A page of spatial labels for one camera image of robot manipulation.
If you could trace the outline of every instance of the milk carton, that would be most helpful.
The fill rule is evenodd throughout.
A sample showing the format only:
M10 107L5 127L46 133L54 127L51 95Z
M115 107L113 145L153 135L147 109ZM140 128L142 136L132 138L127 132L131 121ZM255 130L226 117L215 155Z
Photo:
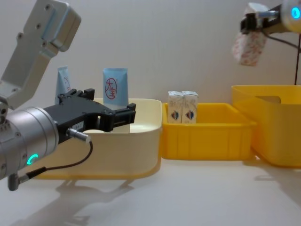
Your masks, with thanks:
M197 123L198 113L198 94L192 91L184 91L183 93L183 111L182 123L195 124Z
M177 91L168 92L168 123L181 123L183 108L183 93Z

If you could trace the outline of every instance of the white table surface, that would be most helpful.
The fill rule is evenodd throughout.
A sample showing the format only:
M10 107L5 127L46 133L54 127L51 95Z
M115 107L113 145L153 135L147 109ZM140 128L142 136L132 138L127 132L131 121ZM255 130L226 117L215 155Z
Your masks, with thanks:
M0 181L0 226L300 226L301 170L162 161L135 181Z

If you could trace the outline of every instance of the yellow plastic bin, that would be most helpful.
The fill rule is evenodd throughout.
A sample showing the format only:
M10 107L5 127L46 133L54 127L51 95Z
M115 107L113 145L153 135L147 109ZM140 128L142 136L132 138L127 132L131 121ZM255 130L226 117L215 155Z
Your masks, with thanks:
M271 164L301 167L301 86L233 86L233 105L258 122L252 147Z
M151 99L130 99L136 103L135 123L130 133L86 131L92 137L94 150L90 158L75 167L41 174L41 179L136 179L160 169L159 142L162 133L162 103ZM83 159L89 145L76 139L60 144L57 150L25 171L39 167L70 164Z
M246 160L256 125L229 104L198 104L196 124L167 123L163 104L162 157L176 160Z

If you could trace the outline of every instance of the robotic arm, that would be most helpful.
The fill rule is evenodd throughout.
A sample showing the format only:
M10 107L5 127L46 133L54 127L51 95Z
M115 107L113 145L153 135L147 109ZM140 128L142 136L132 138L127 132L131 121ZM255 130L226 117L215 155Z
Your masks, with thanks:
M266 34L301 33L301 1L283 0L281 5L269 11L246 14L240 24L240 31L243 34L261 29Z
M94 100L93 89L71 90L60 104L45 109L15 110L34 95L51 58L69 49L80 25L80 16L64 2L37 0L24 32L0 80L0 180L8 177L11 191L28 177L17 172L55 151L75 137L89 142L88 129L112 131L133 123L135 104L113 111Z

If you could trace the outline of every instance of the black wire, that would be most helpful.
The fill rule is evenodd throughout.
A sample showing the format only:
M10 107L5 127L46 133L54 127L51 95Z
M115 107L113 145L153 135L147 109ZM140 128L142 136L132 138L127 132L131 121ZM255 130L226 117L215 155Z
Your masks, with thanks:
M301 34L299 34L299 42L298 42L297 64L296 64L296 74L295 74L295 85L297 85L297 79L298 79L300 44L301 44Z
M267 37L268 39L272 39L272 40L275 40L275 41L282 42L282 43L284 43L284 44L286 44L286 45L289 45L289 46L291 46L291 47L294 47L294 48L300 50L300 48L299 48L297 45L295 45L295 44L293 44L293 43L291 43L291 42L289 42L289 41L286 41L286 40L283 40L283 39L278 39L278 38L272 37L272 36L268 35L263 29L261 29L261 32L262 32L262 34L264 34L264 36Z
M89 151L88 155L85 158L83 158L82 160L80 160L80 161L78 161L76 163L70 164L70 165L56 166L56 167L46 168L46 171L65 169L65 168L69 168L69 167L73 167L73 166L77 166L77 165L82 164L84 161L86 161L90 157L90 155L93 152L93 143L92 143L92 141L90 141L89 144L90 144L90 151Z

